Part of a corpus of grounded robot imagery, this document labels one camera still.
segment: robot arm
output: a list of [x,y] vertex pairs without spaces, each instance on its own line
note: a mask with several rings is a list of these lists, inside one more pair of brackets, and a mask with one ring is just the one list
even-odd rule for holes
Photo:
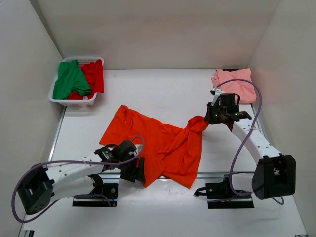
[[[40,166],[29,172],[17,190],[26,214],[33,215],[45,209],[51,202],[82,194],[102,193],[103,181],[98,175],[105,170],[121,169],[121,178],[145,183],[144,158],[135,158],[142,145],[123,141],[120,145],[108,145],[78,160],[81,163],[60,163]],[[100,162],[105,165],[89,164]]]
[[239,111],[239,96],[224,93],[220,89],[211,92],[213,102],[207,104],[204,120],[208,124],[227,125],[230,131],[244,141],[251,129],[254,129],[244,143],[252,155],[257,168],[254,174],[230,174],[232,187],[227,188],[255,193],[259,199],[276,198],[292,195],[295,192],[295,159],[283,155],[274,148],[256,128],[252,128],[251,116],[246,111]]

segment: white wall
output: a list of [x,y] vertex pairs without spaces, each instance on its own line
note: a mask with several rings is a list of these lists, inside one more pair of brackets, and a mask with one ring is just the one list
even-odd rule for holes
[[296,159],[296,204],[316,236],[316,1],[282,0],[249,66],[265,132]]
[[36,0],[64,57],[107,69],[245,67],[280,0]]
[[0,0],[0,55],[0,236],[16,237],[14,185],[48,158],[61,114],[47,95],[62,58],[28,0]]

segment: red cloth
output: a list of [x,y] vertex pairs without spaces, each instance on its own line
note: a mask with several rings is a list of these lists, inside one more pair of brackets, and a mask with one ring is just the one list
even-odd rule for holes
[[135,136],[142,136],[145,148],[145,187],[160,175],[190,187],[198,173],[202,154],[202,132],[208,124],[202,116],[195,116],[181,129],[142,115],[122,105],[101,138],[100,144],[120,144]]
[[[96,92],[103,93],[103,65],[102,61],[99,59],[95,63],[85,64],[80,67],[86,81],[89,83],[91,88],[91,94],[87,95],[88,99],[91,99]],[[71,92],[68,97],[68,100],[82,100],[83,96],[81,96],[78,92]]]

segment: pink towel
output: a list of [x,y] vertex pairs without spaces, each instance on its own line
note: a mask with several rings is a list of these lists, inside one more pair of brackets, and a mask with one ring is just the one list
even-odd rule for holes
[[[236,70],[232,72],[222,71],[216,69],[215,75],[212,77],[213,86],[217,87],[219,84],[231,79],[244,79],[251,81],[251,70],[249,68]],[[240,103],[250,104],[256,101],[256,93],[253,86],[244,81],[232,81],[220,87],[226,93],[235,93],[240,95]]]

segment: white plastic basket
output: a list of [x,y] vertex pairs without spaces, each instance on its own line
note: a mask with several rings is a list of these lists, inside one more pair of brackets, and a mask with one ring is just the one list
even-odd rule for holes
[[[81,65],[88,64],[91,62],[96,62],[99,59],[102,61],[102,65],[104,65],[103,58],[93,57],[93,56],[68,57],[68,58],[65,58],[62,62],[71,62],[73,60],[77,60],[79,65],[81,66]],[[55,100],[53,99],[53,91],[54,91],[54,86],[57,79],[58,79],[58,75],[56,74],[53,80],[53,83],[50,87],[50,91],[48,95],[50,101],[58,102],[59,104],[62,104],[63,106],[91,106],[94,104],[94,100],[97,97],[97,93],[95,93],[91,99],[87,99],[87,100]]]

